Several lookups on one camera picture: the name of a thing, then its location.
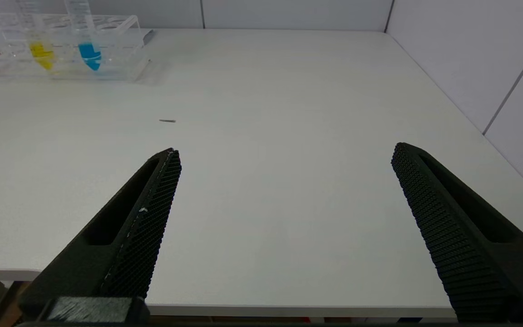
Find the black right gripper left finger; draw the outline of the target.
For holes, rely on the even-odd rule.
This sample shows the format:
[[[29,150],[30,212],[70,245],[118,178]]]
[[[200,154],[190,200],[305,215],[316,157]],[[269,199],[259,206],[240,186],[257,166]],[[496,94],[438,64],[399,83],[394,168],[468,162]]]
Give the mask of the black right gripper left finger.
[[[60,297],[144,299],[181,172],[177,150],[150,157],[22,293],[23,315]]]

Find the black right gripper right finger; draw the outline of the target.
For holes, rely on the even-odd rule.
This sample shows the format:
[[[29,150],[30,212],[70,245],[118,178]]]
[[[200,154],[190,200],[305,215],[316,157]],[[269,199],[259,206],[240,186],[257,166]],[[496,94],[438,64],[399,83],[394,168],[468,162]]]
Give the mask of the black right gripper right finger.
[[[523,232],[429,153],[391,165],[459,321],[523,321]]]

